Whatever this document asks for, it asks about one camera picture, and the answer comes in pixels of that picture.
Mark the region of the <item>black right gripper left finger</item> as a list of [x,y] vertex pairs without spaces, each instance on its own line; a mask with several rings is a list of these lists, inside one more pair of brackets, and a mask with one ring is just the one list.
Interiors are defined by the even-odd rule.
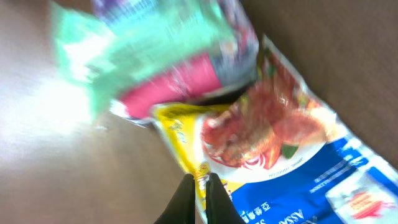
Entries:
[[185,174],[169,204],[154,224],[195,223],[195,181]]

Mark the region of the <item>blue yellow paste sachet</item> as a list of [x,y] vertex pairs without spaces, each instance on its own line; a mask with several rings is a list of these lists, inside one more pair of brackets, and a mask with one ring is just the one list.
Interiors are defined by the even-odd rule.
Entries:
[[258,81],[231,105],[157,105],[155,125],[210,212],[216,174],[231,222],[396,223],[397,171],[307,86],[268,38]]

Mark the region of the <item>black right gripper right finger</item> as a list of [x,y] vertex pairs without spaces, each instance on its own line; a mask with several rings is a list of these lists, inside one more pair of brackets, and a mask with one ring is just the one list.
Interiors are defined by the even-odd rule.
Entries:
[[215,173],[210,173],[206,182],[205,201],[207,224],[246,224]]

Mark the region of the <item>teal toilet tissue pack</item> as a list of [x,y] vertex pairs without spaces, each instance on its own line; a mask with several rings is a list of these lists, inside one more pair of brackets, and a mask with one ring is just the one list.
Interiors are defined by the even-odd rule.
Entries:
[[230,40],[216,1],[96,1],[97,15],[52,2],[59,72],[85,92],[90,118],[172,65]]

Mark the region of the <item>red purple tissue pack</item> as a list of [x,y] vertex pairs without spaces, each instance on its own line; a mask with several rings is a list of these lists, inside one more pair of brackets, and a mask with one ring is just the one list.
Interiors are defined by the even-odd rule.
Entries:
[[241,3],[219,0],[218,4],[234,30],[234,39],[220,42],[128,89],[111,101],[113,114],[146,126],[152,121],[150,111],[154,105],[221,96],[256,79],[259,41]]

